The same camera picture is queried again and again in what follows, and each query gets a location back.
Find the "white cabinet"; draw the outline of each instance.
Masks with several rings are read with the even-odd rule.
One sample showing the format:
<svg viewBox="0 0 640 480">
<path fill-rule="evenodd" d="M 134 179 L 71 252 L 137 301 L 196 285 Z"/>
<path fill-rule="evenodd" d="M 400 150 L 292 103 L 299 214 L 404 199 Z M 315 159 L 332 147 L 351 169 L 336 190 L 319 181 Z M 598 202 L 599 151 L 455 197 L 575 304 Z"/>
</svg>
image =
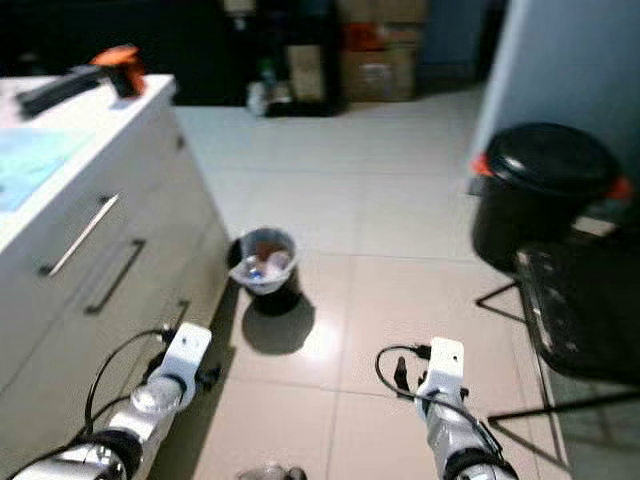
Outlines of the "white cabinet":
<svg viewBox="0 0 640 480">
<path fill-rule="evenodd" d="M 169 105 L 96 162 L 1 252 L 0 477 L 81 427 L 89 385 L 117 345 L 171 320 L 208 325 L 224 290 L 228 238 Z M 108 211 L 47 275 L 102 197 Z M 94 412 L 133 388 L 159 350 L 140 341 L 117 356 Z"/>
</svg>

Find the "tile floor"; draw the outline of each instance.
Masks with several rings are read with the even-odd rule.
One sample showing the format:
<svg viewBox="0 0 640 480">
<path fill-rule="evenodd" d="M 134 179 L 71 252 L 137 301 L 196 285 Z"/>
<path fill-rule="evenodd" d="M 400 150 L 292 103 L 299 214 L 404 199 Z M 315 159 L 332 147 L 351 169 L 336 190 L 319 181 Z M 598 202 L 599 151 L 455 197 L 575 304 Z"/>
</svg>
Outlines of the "tile floor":
<svg viewBox="0 0 640 480">
<path fill-rule="evenodd" d="M 435 479 L 414 407 L 373 372 L 392 343 L 462 340 L 468 404 L 480 416 L 539 404 L 524 327 L 472 303 L 504 281 L 469 245 L 466 152 L 481 98 L 474 88 L 327 119 L 177 109 L 231 235 L 269 224 L 296 238 L 309 300 L 298 313 L 307 326 L 314 317 L 299 350 L 267 354 L 241 295 L 235 355 L 194 478 L 232 479 L 275 460 L 311 480 Z M 423 368 L 409 367 L 415 386 Z M 514 429 L 553 451 L 547 421 Z M 568 478 L 500 438 L 521 479 Z"/>
</svg>

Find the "metal handle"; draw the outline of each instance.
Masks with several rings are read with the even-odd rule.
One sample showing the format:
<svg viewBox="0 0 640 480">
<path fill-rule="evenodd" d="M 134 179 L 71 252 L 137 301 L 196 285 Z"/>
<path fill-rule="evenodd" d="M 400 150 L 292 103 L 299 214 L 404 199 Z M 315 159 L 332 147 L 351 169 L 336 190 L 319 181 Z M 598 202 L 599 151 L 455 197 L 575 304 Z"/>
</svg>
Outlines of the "metal handle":
<svg viewBox="0 0 640 480">
<path fill-rule="evenodd" d="M 176 320 L 173 322 L 174 327 L 177 327 L 182 323 L 185 315 L 187 314 L 187 310 L 189 310 L 190 306 L 191 306 L 190 300 L 185 300 L 184 298 L 181 298 L 180 300 L 178 300 L 178 307 L 180 307 L 180 313 L 178 313 L 178 318 L 176 318 Z"/>
<path fill-rule="evenodd" d="M 88 305 L 85 307 L 84 309 L 85 315 L 99 315 L 100 312 L 104 310 L 104 307 L 107 305 L 107 303 L 109 303 L 109 300 L 111 299 L 113 294 L 116 293 L 116 290 L 122 283 L 122 280 L 124 280 L 124 277 L 127 276 L 127 273 L 129 273 L 129 270 L 131 270 L 131 267 L 133 267 L 133 264 L 136 263 L 136 260 L 140 256 L 140 253 L 142 253 L 142 249 L 146 244 L 147 244 L 147 241 L 142 239 L 135 239 L 131 242 L 131 245 L 133 245 L 135 249 L 133 250 L 133 253 L 129 257 L 129 260 L 127 260 L 127 263 L 124 264 L 124 266 L 122 267 L 122 270 L 120 270 L 120 273 L 118 273 L 118 276 L 109 287 L 109 290 L 107 290 L 107 293 L 105 293 L 104 297 L 102 297 L 102 300 L 100 300 L 95 305 Z"/>
<path fill-rule="evenodd" d="M 93 218 L 89 221 L 89 223 L 87 223 L 87 226 L 84 227 L 82 232 L 80 232 L 80 235 L 78 235 L 78 238 L 76 238 L 73 241 L 73 243 L 69 246 L 67 251 L 64 252 L 64 254 L 60 257 L 60 260 L 58 260 L 54 265 L 43 265 L 42 267 L 40 267 L 40 270 L 39 270 L 40 275 L 45 276 L 47 278 L 53 278 L 58 273 L 60 273 L 60 270 L 63 269 L 63 267 L 66 265 L 69 259 L 73 256 L 73 254 L 78 251 L 78 249 L 80 248 L 80 245 L 82 245 L 82 243 L 89 237 L 89 235 L 91 235 L 91 232 L 93 232 L 96 229 L 100 221 L 107 215 L 107 213 L 109 213 L 109 211 L 113 208 L 113 206 L 118 202 L 119 199 L 120 199 L 120 194 L 118 193 L 116 193 L 112 197 L 103 198 L 102 201 L 104 203 L 102 207 L 100 207 L 100 210 L 98 210 L 98 213 L 96 213 L 93 216 Z"/>
</svg>

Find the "blue mat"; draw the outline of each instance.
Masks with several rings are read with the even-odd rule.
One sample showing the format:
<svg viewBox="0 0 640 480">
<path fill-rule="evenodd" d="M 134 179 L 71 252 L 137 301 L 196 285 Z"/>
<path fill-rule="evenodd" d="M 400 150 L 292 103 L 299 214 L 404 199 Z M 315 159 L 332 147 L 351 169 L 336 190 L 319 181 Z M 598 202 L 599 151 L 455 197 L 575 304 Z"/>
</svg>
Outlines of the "blue mat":
<svg viewBox="0 0 640 480">
<path fill-rule="evenodd" d="M 87 132 L 0 131 L 0 211 L 17 210 L 90 137 Z"/>
</svg>

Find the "black trash can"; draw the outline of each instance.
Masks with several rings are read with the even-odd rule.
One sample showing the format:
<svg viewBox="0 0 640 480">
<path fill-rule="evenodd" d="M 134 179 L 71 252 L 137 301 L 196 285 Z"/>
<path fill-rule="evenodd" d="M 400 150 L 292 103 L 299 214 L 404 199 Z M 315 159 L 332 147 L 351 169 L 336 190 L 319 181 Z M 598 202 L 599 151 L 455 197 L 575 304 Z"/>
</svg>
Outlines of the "black trash can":
<svg viewBox="0 0 640 480">
<path fill-rule="evenodd" d="M 607 193 L 617 162 L 590 135 L 555 124 L 527 124 L 496 135 L 487 150 L 483 196 L 472 241 L 494 268 L 514 272 L 517 250 L 561 240 L 585 207 Z"/>
<path fill-rule="evenodd" d="M 242 261 L 241 241 L 240 238 L 236 239 L 229 248 L 227 254 L 227 267 L 229 269 L 232 269 Z M 287 280 L 274 292 L 257 294 L 247 287 L 245 287 L 245 291 L 253 298 L 253 304 L 260 313 L 271 316 L 284 315 L 298 304 L 302 296 L 298 267 L 293 267 Z"/>
</svg>

